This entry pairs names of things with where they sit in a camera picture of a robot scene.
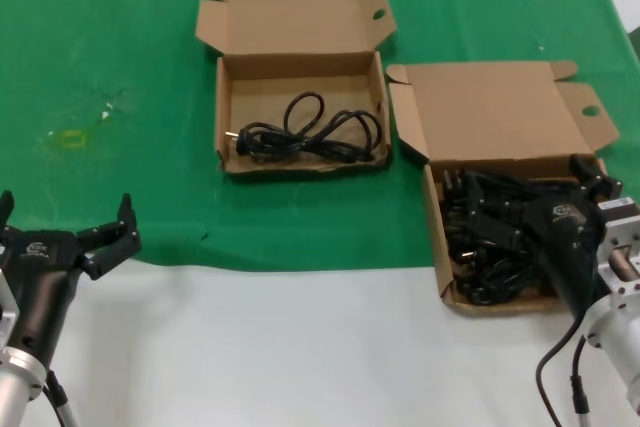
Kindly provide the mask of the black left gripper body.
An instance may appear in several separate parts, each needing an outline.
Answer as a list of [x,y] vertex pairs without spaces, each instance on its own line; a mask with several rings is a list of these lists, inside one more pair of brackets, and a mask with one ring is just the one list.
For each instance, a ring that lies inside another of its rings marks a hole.
[[1,231],[1,245],[1,269],[19,309],[8,345],[49,365],[82,274],[83,250],[71,232],[12,227]]

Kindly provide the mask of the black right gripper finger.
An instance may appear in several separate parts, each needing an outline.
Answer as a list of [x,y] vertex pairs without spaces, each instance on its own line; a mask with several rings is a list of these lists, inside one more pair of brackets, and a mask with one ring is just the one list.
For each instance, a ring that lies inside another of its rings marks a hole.
[[569,157],[569,169],[579,181],[582,195],[590,202],[620,198],[623,183],[606,174],[596,160],[573,154]]
[[502,174],[467,175],[467,227],[474,235],[498,247],[521,246],[517,217],[522,206],[511,206],[516,186]]

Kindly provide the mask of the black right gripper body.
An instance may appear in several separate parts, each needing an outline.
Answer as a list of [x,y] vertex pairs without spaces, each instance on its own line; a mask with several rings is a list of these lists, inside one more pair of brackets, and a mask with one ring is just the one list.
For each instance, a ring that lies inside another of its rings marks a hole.
[[578,197],[546,196],[524,208],[525,244],[571,314],[578,318],[604,295],[593,279],[601,225],[595,205]]

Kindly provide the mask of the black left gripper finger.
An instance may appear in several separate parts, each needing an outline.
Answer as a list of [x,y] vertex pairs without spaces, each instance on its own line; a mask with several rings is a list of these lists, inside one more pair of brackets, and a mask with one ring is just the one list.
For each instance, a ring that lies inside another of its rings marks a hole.
[[8,228],[8,220],[14,209],[15,201],[11,191],[5,190],[0,197],[0,231],[4,233]]
[[114,222],[76,234],[84,253],[82,269],[98,280],[141,250],[141,237],[129,193],[122,196]]

